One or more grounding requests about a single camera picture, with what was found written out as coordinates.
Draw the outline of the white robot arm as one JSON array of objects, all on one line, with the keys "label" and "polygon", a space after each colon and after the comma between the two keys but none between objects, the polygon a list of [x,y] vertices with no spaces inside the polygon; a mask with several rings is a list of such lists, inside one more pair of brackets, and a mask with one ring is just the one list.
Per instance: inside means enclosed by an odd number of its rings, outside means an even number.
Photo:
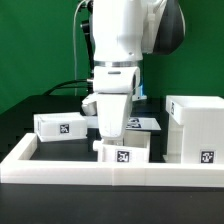
[{"label": "white robot arm", "polygon": [[93,0],[93,92],[102,138],[118,140],[141,83],[145,54],[167,55],[183,42],[185,21],[178,0]]}]

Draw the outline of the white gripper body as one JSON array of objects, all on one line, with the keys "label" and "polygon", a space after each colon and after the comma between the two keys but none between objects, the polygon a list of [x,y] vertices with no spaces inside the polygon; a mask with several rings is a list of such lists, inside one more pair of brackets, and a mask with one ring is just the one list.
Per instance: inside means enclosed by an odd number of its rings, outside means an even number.
[{"label": "white gripper body", "polygon": [[97,115],[103,139],[122,139],[132,111],[131,94],[98,94]]}]

